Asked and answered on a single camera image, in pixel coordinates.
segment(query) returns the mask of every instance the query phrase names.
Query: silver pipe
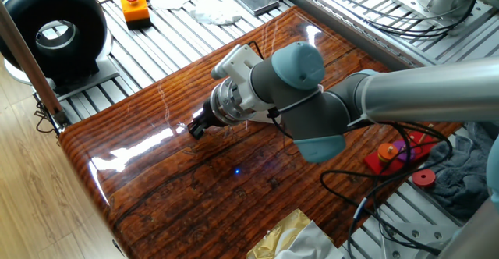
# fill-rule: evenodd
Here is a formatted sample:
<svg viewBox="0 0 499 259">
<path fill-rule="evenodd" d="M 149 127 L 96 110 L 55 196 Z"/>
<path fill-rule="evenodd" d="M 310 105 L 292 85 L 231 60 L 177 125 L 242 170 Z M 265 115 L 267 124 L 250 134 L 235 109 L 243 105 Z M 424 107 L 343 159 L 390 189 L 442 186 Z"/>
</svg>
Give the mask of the silver pipe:
<svg viewBox="0 0 499 259">
<path fill-rule="evenodd" d="M 495 121 L 499 57 L 369 76 L 357 88 L 356 104 L 378 122 Z"/>
<path fill-rule="evenodd" d="M 499 254 L 499 214 L 487 200 L 438 259 L 496 259 Z"/>
</svg>

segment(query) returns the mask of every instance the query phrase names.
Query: black device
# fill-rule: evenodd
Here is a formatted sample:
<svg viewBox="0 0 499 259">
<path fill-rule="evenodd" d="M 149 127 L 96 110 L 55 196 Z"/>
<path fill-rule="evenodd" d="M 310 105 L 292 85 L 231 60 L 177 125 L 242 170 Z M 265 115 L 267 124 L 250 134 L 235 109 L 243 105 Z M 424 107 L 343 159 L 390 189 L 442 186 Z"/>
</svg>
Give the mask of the black device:
<svg viewBox="0 0 499 259">
<path fill-rule="evenodd" d="M 98 72 L 96 57 L 104 46 L 107 26 L 96 0 L 5 0 L 5 7 L 47 78 L 57 86 L 75 83 Z M 41 28 L 58 21 L 68 27 L 50 40 Z M 0 40 L 0 52 L 20 69 Z"/>
</svg>

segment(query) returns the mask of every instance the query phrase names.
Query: purple object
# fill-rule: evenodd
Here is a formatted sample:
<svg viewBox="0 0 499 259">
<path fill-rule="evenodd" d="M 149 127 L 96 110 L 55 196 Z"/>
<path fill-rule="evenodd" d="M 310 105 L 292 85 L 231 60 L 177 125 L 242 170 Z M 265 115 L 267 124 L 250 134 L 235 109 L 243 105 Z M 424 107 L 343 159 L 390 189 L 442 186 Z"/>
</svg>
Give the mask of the purple object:
<svg viewBox="0 0 499 259">
<path fill-rule="evenodd" d="M 393 145 L 397 148 L 397 150 L 400 152 L 400 150 L 405 146 L 405 142 L 402 140 L 395 141 Z M 397 159 L 399 161 L 405 161 L 407 158 L 407 150 L 404 150 L 403 153 L 399 154 L 397 156 Z M 413 161 L 416 158 L 416 151 L 414 149 L 411 149 L 411 157 L 410 160 Z"/>
</svg>

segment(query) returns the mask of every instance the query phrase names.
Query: gray joint cap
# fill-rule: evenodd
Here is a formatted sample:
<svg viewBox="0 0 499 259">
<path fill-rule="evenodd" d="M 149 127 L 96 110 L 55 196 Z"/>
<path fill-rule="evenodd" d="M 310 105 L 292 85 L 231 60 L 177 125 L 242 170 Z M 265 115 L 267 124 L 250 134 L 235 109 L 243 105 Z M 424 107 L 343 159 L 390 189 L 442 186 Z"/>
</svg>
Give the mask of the gray joint cap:
<svg viewBox="0 0 499 259">
<path fill-rule="evenodd" d="M 279 49 L 271 61 L 281 80 L 299 90 L 313 89 L 324 78 L 324 60 L 319 51 L 306 42 L 297 41 Z"/>
</svg>

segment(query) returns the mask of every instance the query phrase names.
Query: orange disc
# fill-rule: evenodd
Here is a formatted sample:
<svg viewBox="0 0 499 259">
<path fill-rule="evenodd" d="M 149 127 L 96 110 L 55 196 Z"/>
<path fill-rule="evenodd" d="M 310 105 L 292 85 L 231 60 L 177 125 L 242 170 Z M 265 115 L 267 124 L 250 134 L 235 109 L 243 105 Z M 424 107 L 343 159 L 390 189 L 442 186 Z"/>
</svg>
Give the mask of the orange disc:
<svg viewBox="0 0 499 259">
<path fill-rule="evenodd" d="M 383 143 L 377 149 L 377 156 L 383 162 L 388 162 L 398 154 L 398 149 L 392 143 Z"/>
</svg>

